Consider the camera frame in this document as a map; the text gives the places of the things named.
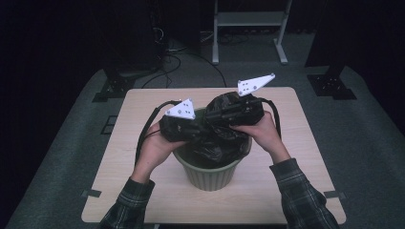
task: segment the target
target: sleeve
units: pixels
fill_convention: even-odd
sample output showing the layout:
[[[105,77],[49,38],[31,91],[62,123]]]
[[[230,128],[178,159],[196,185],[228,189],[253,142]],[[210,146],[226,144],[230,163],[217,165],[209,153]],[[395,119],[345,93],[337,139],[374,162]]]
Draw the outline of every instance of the sleeve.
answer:
[[[288,228],[339,228],[327,200],[307,180],[295,158],[270,166],[282,196]]]
[[[129,178],[97,228],[143,228],[146,205],[154,187],[152,180],[141,184]]]

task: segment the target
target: light wood tabletop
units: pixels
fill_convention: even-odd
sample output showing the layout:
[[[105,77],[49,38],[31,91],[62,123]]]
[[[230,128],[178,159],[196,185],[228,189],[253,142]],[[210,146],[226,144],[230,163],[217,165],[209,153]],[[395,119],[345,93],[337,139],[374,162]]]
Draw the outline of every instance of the light wood tabletop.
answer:
[[[217,95],[236,91],[236,88],[130,90],[92,187],[101,195],[88,197],[82,219],[99,222],[115,203],[132,173],[140,131],[156,107],[168,100],[192,98],[194,107],[200,108]],[[283,141],[311,184],[321,193],[334,191],[295,91],[292,88],[262,88],[253,95],[272,100],[277,106]],[[170,107],[164,107],[155,122]],[[268,105],[264,104],[264,108],[271,112]],[[269,154],[253,142],[249,155],[238,164],[230,183],[221,190],[206,192],[188,181],[181,164],[171,155],[151,176],[157,184],[146,208],[145,223],[286,223],[281,195],[268,168],[270,165]],[[345,222],[339,198],[328,198],[327,207],[339,224]]]

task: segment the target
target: person's left hand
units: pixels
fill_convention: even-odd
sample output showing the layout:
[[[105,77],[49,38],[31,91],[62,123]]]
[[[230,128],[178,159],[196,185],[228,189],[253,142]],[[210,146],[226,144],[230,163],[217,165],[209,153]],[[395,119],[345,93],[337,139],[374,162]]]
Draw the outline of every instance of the person's left hand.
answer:
[[[140,149],[139,160],[131,175],[131,179],[136,182],[146,183],[152,171],[162,164],[175,149],[186,143],[185,141],[169,142],[161,135],[159,129],[159,123],[155,123],[146,133],[147,137]]]

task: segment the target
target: gray carpet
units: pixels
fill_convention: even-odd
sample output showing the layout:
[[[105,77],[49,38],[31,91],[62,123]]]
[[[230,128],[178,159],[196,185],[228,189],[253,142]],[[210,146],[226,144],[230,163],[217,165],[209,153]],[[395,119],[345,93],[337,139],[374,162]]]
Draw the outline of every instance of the gray carpet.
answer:
[[[331,180],[336,190],[346,196],[341,202],[347,221],[341,227],[405,228],[405,137],[370,94],[364,80],[349,68],[341,78],[357,100],[315,95],[307,74],[324,73],[326,68],[304,68],[313,34],[286,34],[286,66],[280,65],[271,36],[250,35],[244,43],[220,46],[217,68],[227,86],[236,87],[239,79],[275,73],[276,78],[268,86],[291,87],[297,92]],[[180,47],[175,43],[173,49]],[[224,86],[220,74],[209,63],[186,52],[193,50],[172,53],[181,65],[169,74],[169,88]],[[210,59],[210,46],[203,46],[201,55]],[[165,58],[167,71],[177,64],[175,57]],[[134,87],[140,88],[157,74],[137,80]],[[95,73],[77,98],[8,228],[96,226],[81,220],[86,200],[81,193],[91,188],[108,143],[109,136],[100,134],[102,127],[109,115],[118,115],[123,101],[115,98],[92,103],[105,80],[103,71]],[[166,86],[167,78],[161,76],[145,88]]]

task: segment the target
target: shirt cuff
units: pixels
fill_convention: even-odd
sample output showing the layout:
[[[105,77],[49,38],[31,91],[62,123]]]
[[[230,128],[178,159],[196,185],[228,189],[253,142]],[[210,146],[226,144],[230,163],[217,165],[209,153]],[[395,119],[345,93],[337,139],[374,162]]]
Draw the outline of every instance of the shirt cuff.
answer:
[[[273,172],[280,190],[308,181],[295,158],[274,164],[270,166],[270,170]]]
[[[128,178],[118,196],[117,202],[130,208],[146,207],[154,188],[155,182],[152,180],[149,180],[147,184],[143,184]]]

